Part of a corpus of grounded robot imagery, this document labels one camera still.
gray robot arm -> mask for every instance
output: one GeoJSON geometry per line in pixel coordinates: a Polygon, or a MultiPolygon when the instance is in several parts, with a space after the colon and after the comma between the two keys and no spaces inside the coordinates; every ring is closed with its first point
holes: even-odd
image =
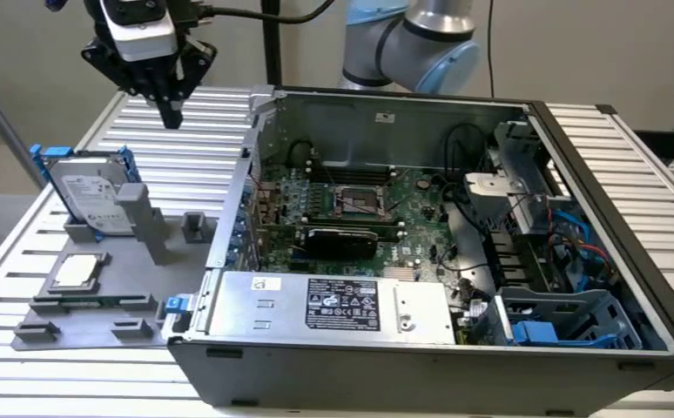
{"type": "Polygon", "coordinates": [[[479,61],[472,0],[351,0],[340,87],[456,93],[479,61]]]}

